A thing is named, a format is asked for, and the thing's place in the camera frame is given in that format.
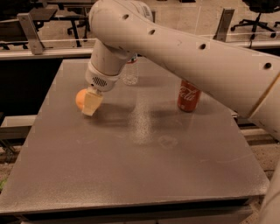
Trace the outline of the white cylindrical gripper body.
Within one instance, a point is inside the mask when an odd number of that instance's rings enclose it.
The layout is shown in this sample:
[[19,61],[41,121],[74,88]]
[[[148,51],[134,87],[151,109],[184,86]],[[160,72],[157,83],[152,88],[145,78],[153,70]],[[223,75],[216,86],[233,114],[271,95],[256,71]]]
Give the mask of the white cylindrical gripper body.
[[110,91],[118,81],[120,67],[111,63],[95,66],[92,61],[87,64],[85,78],[87,83],[102,92]]

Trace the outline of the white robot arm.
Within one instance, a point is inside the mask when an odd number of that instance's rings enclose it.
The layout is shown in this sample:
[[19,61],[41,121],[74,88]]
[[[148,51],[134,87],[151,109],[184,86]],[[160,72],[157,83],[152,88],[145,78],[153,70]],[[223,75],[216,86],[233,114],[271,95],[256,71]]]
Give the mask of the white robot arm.
[[89,12],[96,41],[87,66],[84,112],[92,115],[124,65],[140,54],[280,140],[280,58],[173,30],[145,3],[97,0]]

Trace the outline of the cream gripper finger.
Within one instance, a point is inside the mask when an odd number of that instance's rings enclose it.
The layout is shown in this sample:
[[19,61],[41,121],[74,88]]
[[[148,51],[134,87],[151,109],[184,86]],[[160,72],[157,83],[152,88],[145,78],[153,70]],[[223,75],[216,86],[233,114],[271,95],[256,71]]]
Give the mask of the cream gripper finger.
[[103,94],[94,87],[88,87],[83,97],[82,113],[86,116],[92,116],[101,106]]

